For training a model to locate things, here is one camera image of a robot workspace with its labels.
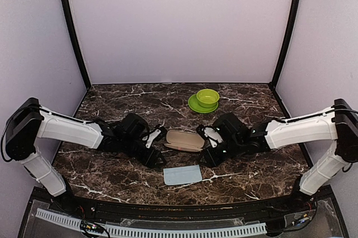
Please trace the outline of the light blue cleaning cloth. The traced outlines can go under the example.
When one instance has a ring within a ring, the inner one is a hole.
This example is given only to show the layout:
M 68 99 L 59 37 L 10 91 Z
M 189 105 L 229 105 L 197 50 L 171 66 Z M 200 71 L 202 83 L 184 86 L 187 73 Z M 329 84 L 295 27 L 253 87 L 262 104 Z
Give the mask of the light blue cleaning cloth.
M 185 185 L 202 181 L 199 165 L 163 169 L 164 183 L 169 186 Z

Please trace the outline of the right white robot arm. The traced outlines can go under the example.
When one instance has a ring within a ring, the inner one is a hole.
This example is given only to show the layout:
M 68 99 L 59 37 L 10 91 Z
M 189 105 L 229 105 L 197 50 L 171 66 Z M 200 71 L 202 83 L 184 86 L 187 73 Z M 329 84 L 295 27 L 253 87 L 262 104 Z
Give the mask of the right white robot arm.
M 207 167 L 228 158 L 269 152 L 291 144 L 330 140 L 325 154 L 295 182 L 285 207 L 297 212 L 307 199 L 344 167 L 357 162 L 357 111 L 343 99 L 316 113 L 289 119 L 273 118 L 252 127 L 233 113 L 220 116 L 213 125 L 200 125 L 197 133 L 209 141 L 200 154 Z

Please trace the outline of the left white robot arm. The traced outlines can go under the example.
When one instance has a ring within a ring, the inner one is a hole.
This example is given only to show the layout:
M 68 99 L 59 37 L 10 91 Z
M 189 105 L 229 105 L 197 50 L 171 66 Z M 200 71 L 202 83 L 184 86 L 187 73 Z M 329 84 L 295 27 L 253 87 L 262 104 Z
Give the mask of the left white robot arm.
M 37 98 L 27 99 L 7 120 L 1 136 L 4 162 L 19 162 L 48 193 L 57 198 L 59 207 L 75 213 L 79 201 L 70 186 L 35 147 L 39 138 L 55 139 L 101 152 L 124 153 L 142 165 L 154 168 L 165 164 L 162 153 L 153 148 L 167 131 L 158 125 L 153 130 L 139 115 L 129 113 L 123 120 L 109 124 L 104 120 L 80 120 L 53 112 Z

